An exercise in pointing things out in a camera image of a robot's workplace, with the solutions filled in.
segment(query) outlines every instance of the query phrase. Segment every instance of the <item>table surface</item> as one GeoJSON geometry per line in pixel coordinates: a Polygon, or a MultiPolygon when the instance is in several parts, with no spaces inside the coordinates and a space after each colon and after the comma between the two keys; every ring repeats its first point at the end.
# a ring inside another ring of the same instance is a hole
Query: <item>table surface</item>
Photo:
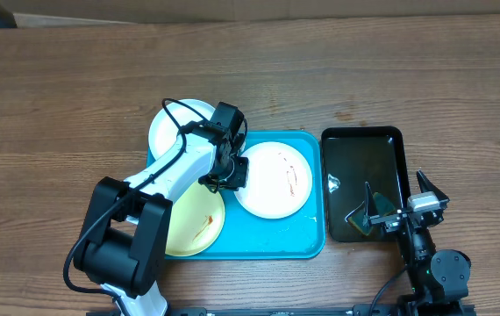
{"type": "MultiPolygon", "coordinates": [[[[423,168],[452,199],[432,237],[472,259],[465,302],[500,314],[500,15],[0,30],[0,314],[111,307],[61,267],[97,181],[145,166],[163,97],[254,130],[398,127],[412,192],[423,168]]],[[[394,244],[328,238],[311,260],[168,262],[159,285],[174,306],[350,306],[400,266],[394,244]]]]}

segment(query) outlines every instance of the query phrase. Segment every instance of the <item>blue tray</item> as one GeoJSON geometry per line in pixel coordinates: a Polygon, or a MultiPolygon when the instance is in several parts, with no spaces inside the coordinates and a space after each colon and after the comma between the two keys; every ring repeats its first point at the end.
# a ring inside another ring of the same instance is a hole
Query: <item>blue tray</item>
{"type": "MultiPolygon", "coordinates": [[[[203,252],[167,256],[176,260],[308,259],[325,245],[325,215],[320,146],[310,133],[301,131],[250,131],[246,148],[279,141],[298,150],[311,166],[312,191],[304,206],[284,219],[263,219],[246,211],[232,191],[223,190],[225,224],[221,234],[203,252]]],[[[154,162],[149,149],[146,165],[154,162]]]]}

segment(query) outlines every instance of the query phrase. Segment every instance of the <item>yellow plate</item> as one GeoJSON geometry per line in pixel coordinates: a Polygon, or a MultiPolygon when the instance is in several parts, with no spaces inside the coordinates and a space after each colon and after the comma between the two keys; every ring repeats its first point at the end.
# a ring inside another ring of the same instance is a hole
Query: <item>yellow plate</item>
{"type": "Polygon", "coordinates": [[[195,255],[215,241],[225,223],[225,202],[195,182],[172,206],[166,254],[195,255]]]}

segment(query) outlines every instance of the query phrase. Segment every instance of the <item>wood grain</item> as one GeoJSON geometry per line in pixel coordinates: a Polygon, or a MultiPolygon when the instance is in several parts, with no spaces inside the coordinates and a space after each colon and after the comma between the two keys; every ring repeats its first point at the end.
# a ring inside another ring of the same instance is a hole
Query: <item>wood grain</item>
{"type": "MultiPolygon", "coordinates": [[[[423,168],[453,200],[432,236],[473,260],[466,302],[500,314],[500,16],[0,30],[0,314],[111,306],[61,267],[96,182],[144,167],[163,97],[235,104],[255,130],[400,128],[412,191],[423,168]]],[[[329,239],[306,261],[169,262],[159,284],[174,306],[350,306],[399,259],[329,239]]]]}

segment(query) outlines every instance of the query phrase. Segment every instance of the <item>black tray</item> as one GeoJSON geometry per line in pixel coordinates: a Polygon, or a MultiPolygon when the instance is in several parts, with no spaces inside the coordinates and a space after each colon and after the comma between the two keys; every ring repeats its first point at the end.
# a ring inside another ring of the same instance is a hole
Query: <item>black tray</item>
{"type": "Polygon", "coordinates": [[[365,182],[396,208],[406,206],[410,185],[400,131],[394,126],[328,128],[322,132],[321,147],[326,217],[332,239],[391,241],[378,230],[363,236],[346,223],[345,217],[364,200],[365,182]],[[338,189],[334,189],[336,179],[338,189]]]}

